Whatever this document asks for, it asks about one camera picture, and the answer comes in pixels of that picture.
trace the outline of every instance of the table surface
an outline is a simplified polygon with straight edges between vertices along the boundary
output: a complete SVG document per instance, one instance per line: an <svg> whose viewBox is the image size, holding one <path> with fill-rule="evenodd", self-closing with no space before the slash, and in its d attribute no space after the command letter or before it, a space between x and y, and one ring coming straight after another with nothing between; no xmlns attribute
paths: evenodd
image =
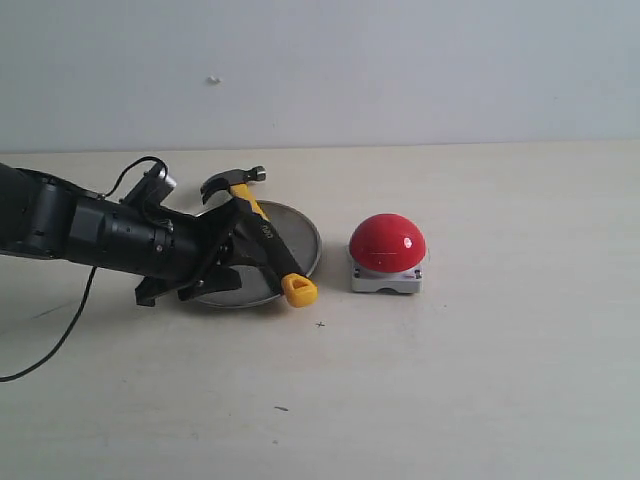
<svg viewBox="0 0 640 480"><path fill-rule="evenodd" d="M155 153L188 212L209 175L264 165L256 196L322 235L320 297L147 309L100 270L60 353L0 387L2 478L640 476L640 142ZM0 162L105 191L141 155ZM422 294L349 292L346 244L380 212L425 233ZM57 340L88 270L0 259L4 374Z"/></svg>

